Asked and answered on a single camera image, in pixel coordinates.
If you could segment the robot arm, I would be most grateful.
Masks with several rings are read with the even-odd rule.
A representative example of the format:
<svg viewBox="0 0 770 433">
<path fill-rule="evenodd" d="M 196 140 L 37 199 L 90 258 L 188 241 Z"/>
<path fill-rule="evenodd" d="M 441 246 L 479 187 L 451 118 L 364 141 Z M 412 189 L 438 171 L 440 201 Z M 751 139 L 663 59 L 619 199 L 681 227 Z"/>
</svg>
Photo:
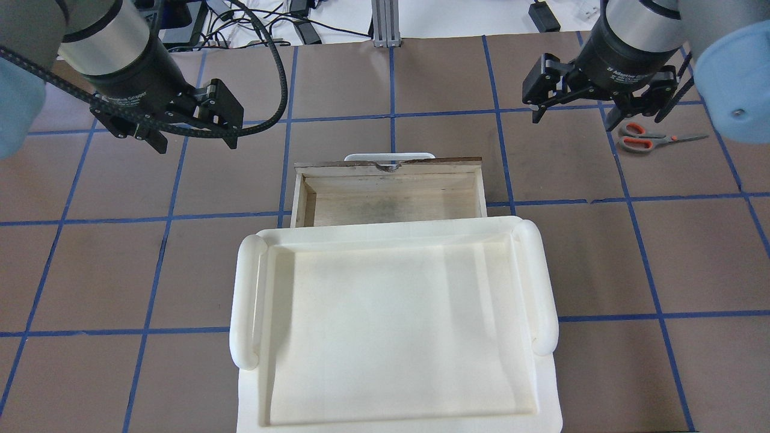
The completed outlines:
<svg viewBox="0 0 770 433">
<path fill-rule="evenodd" d="M 607 131 L 636 115 L 658 123 L 695 87 L 718 132 L 766 144 L 767 1 L 601 1 L 581 51 L 564 63 L 544 53 L 522 84 L 539 123 L 551 106 L 613 102 Z"/>
<path fill-rule="evenodd" d="M 46 99 L 46 83 L 21 63 L 50 72 L 57 57 L 109 108 L 89 106 L 114 137 L 145 141 L 165 153 L 152 121 L 205 131 L 242 128 L 243 107 L 219 79 L 196 88 L 131 1 L 3 1 L 2 157 L 15 154 Z"/>
</svg>

